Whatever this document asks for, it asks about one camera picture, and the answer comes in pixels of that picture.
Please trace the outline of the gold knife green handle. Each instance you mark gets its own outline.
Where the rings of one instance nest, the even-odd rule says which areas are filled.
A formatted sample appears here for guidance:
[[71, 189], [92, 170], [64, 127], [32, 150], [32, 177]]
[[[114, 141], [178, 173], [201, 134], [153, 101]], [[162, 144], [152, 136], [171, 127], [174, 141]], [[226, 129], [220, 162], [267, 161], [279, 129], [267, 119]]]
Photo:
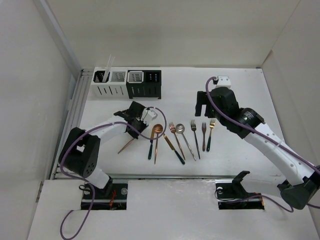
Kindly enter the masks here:
[[155, 136], [155, 130], [152, 129], [152, 130], [151, 130], [151, 135], [150, 135], [150, 138], [151, 138], [151, 140], [150, 140], [150, 146], [149, 146], [148, 157], [147, 157], [148, 160], [151, 160], [151, 158], [152, 158], [153, 138], [154, 138], [154, 136]]

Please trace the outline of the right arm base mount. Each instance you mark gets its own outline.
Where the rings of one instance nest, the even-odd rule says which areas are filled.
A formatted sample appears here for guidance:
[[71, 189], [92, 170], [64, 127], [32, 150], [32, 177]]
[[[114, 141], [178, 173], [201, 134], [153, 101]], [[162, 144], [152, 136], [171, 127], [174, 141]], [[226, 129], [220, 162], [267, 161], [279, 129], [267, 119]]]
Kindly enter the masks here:
[[243, 170], [234, 178], [215, 180], [214, 196], [218, 200], [219, 210], [264, 210], [262, 195], [247, 192], [242, 186], [243, 178], [250, 171]]

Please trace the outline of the rose gold knife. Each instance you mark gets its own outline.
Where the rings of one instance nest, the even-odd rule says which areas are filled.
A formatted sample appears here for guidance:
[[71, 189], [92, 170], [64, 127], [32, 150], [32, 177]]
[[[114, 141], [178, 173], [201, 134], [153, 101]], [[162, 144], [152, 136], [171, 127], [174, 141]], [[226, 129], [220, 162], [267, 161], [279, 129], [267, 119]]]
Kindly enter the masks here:
[[117, 154], [120, 154], [123, 150], [125, 150], [134, 140], [136, 140], [136, 138], [132, 138], [131, 140], [129, 140], [129, 141], [117, 152]]

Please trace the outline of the black utensil caddy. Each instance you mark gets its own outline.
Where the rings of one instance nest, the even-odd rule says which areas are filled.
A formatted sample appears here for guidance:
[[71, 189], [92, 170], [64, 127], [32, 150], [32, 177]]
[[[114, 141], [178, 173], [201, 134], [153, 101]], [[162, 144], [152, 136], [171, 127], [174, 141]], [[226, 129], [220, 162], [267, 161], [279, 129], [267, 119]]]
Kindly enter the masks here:
[[126, 88], [129, 99], [162, 98], [161, 70], [128, 70]]

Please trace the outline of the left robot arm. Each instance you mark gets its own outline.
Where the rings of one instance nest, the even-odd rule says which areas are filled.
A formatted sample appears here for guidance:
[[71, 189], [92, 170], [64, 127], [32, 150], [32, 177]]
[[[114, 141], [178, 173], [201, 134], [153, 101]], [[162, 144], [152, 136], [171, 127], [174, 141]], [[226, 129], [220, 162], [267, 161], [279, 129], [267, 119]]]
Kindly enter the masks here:
[[124, 133], [137, 139], [155, 118], [157, 114], [151, 108], [133, 101], [128, 109], [115, 112], [92, 129], [74, 127], [68, 134], [58, 163], [91, 183], [100, 198], [107, 198], [111, 195], [113, 180], [98, 167], [100, 146]]

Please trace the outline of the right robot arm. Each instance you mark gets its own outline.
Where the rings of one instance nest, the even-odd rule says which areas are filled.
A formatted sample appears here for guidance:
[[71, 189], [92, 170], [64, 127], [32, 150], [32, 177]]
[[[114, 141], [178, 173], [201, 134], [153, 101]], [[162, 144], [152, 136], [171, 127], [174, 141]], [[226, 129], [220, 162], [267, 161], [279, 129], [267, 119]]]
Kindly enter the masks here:
[[217, 87], [209, 92], [198, 91], [195, 116], [202, 113], [217, 119], [230, 132], [258, 149], [285, 176], [278, 184], [280, 196], [292, 208], [302, 210], [320, 188], [320, 168], [303, 159], [281, 141], [252, 108], [239, 107], [234, 92]]

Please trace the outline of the white chopstick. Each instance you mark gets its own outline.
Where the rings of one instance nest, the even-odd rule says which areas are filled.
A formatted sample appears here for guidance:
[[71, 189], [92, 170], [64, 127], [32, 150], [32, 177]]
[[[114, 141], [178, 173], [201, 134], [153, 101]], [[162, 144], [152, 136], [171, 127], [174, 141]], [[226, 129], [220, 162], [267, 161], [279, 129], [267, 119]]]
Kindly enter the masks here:
[[103, 83], [107, 82], [108, 75], [109, 75], [110, 69], [112, 67], [112, 64], [113, 64], [113, 56], [112, 56], [112, 54], [110, 54], [109, 59], [108, 59], [108, 63], [107, 63], [106, 69], [105, 69], [105, 73], [103, 76], [103, 80], [102, 80]]
[[[112, 66], [113, 66], [113, 63], [114, 63], [114, 61], [115, 61], [115, 58], [116, 58], [116, 57], [115, 57], [115, 56], [113, 56]], [[110, 71], [109, 71], [109, 74], [108, 74], [107, 82], [109, 81], [109, 78], [110, 78], [111, 68], [110, 68]]]

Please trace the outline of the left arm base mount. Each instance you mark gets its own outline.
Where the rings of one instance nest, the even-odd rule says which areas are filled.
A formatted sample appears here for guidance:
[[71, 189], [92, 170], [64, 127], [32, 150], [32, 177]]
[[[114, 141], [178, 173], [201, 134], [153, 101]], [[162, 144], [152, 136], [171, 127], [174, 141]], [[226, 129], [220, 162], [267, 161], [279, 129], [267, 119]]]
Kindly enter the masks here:
[[[93, 193], [90, 186], [81, 184], [79, 190], [82, 191], [82, 199], [80, 203], [81, 210], [88, 210], [93, 199]], [[128, 183], [115, 182], [111, 186], [110, 192], [105, 195], [102, 189], [95, 189], [95, 197], [92, 210], [118, 211], [127, 209]]]

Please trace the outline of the gold fork green handle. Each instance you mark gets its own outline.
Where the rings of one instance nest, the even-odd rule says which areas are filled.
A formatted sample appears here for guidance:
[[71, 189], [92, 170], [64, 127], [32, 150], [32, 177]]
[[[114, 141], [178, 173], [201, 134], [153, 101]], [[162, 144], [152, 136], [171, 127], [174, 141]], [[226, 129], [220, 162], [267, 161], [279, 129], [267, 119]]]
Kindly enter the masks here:
[[212, 118], [209, 123], [209, 137], [208, 137], [207, 146], [206, 146], [207, 152], [209, 152], [211, 149], [212, 131], [215, 128], [215, 125], [216, 125], [216, 119]]

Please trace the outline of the copper small fork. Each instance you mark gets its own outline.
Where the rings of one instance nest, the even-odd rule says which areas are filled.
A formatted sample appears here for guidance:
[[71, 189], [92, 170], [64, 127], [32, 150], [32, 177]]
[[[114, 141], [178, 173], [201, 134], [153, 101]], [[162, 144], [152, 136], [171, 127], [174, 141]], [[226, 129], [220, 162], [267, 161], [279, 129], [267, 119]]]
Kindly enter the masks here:
[[207, 131], [207, 124], [206, 122], [203, 122], [201, 125], [202, 130], [202, 151], [206, 151], [206, 131]]

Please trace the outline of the aluminium rail front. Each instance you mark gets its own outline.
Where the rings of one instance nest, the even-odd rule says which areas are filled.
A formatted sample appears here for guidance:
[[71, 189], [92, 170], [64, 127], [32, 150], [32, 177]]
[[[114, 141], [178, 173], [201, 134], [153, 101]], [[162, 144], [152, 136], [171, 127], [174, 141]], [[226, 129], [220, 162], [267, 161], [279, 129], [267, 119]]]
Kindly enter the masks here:
[[114, 179], [233, 179], [235, 175], [107, 173]]

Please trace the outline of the copper spoon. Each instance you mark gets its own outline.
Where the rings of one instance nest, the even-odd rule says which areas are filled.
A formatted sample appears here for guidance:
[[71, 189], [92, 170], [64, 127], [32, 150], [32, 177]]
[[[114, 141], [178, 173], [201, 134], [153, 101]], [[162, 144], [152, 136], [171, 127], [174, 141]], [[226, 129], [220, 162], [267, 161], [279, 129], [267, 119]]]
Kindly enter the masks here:
[[153, 127], [153, 132], [156, 135], [156, 140], [155, 140], [155, 152], [154, 152], [154, 164], [156, 164], [157, 160], [157, 154], [158, 154], [158, 138], [159, 135], [163, 132], [163, 126], [161, 124], [156, 124]]

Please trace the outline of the silver spoon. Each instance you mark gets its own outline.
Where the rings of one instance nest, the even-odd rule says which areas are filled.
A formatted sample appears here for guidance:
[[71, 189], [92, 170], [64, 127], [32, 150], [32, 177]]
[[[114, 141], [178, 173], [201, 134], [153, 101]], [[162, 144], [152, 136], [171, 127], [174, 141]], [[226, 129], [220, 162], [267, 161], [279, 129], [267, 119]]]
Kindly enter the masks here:
[[187, 145], [187, 147], [188, 147], [188, 149], [189, 149], [189, 151], [190, 151], [190, 153], [191, 153], [194, 161], [196, 161], [195, 154], [194, 154], [194, 152], [193, 152], [193, 150], [192, 150], [192, 148], [191, 148], [191, 146], [190, 146], [190, 144], [189, 144], [189, 142], [188, 142], [188, 140], [187, 140], [187, 138], [186, 138], [186, 136], [185, 136], [185, 134], [184, 134], [184, 132], [185, 132], [185, 126], [184, 126], [182, 123], [178, 123], [178, 124], [175, 126], [175, 128], [176, 128], [176, 132], [177, 132], [178, 134], [182, 135], [182, 137], [183, 137], [183, 139], [184, 139], [184, 141], [185, 141], [185, 143], [186, 143], [186, 145]]

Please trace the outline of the aluminium frame left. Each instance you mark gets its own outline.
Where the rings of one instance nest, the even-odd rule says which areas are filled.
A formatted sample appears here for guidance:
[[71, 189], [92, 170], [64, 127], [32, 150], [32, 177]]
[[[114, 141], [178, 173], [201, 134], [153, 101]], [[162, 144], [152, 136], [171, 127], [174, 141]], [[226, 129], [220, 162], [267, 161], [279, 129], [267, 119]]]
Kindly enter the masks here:
[[80, 126], [93, 73], [93, 68], [84, 68], [78, 76], [72, 99], [67, 105], [67, 116], [64, 124], [62, 125], [62, 134], [57, 143], [56, 153], [48, 176], [49, 180], [54, 180], [56, 178], [56, 173], [59, 168], [59, 156], [70, 130]]

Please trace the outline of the white utensil caddy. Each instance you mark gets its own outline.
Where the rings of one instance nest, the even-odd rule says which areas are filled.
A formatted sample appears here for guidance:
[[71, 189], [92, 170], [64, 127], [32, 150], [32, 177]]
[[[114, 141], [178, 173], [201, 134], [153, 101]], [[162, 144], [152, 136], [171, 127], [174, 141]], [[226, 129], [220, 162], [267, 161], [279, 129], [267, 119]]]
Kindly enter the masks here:
[[128, 99], [127, 73], [125, 71], [109, 71], [106, 81], [103, 81], [105, 72], [105, 68], [94, 69], [90, 85], [93, 94], [101, 99]]

